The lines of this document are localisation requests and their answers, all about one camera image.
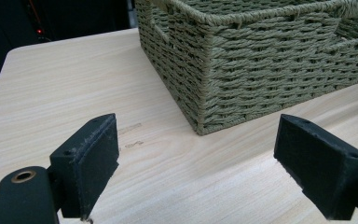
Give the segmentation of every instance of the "black object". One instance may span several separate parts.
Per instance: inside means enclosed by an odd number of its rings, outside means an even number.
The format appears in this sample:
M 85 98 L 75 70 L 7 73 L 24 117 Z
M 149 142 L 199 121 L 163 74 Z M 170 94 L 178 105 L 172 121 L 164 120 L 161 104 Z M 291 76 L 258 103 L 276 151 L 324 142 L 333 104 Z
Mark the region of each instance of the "black object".
M 281 115 L 274 157 L 327 219 L 358 207 L 358 149 L 316 124 Z
M 0 183 L 0 223 L 59 223 L 90 216 L 118 163 L 114 114 L 87 122 L 51 156 L 51 166 L 26 167 Z

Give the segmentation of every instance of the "wood grain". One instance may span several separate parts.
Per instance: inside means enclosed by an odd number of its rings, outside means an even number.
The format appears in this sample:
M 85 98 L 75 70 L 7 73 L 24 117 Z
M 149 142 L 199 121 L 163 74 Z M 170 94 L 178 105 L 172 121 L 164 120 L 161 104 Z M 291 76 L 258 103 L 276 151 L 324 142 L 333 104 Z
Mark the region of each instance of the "wood grain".
M 48 167 L 61 143 L 107 113 L 117 114 L 120 166 L 91 214 L 96 224 L 327 223 L 272 157 L 279 116 L 309 119 L 358 147 L 358 85 L 197 136 L 134 29 L 7 55 L 0 180 L 25 166 Z

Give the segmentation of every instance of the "basket rim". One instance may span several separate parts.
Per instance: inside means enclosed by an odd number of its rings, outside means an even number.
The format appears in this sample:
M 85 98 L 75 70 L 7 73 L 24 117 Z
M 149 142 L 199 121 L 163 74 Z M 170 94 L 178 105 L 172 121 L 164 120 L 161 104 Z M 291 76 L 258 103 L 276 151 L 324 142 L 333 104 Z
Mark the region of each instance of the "basket rim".
M 228 25 L 237 23 L 239 26 L 241 26 L 243 22 L 254 22 L 273 17 L 292 16 L 303 13 L 311 13 L 314 11 L 328 11 L 335 9 L 339 9 L 338 15 L 340 15 L 342 18 L 358 16 L 358 0 L 327 0 L 324 2 L 261 9 L 227 15 L 207 14 L 191 7 L 181 0 L 146 1 L 150 1 L 165 12 L 169 12 L 171 7 L 176 7 L 181 11 L 184 11 L 185 14 L 193 20 L 209 25 Z

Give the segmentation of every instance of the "dark background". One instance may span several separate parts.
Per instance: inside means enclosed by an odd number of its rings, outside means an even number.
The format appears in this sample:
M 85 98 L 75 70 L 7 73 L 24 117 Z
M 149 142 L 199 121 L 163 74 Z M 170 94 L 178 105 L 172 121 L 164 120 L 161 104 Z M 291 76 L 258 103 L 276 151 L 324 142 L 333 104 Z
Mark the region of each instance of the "dark background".
M 0 0 L 0 71 L 18 47 L 137 26 L 133 0 Z

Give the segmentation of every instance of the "wicker material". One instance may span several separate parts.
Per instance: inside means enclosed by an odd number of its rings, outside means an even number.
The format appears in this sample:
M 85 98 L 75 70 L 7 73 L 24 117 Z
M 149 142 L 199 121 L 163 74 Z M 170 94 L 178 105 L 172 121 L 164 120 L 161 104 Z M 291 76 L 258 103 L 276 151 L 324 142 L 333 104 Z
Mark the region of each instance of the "wicker material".
M 201 135 L 358 82 L 355 20 L 335 35 L 358 0 L 151 1 L 136 1 L 142 47 Z

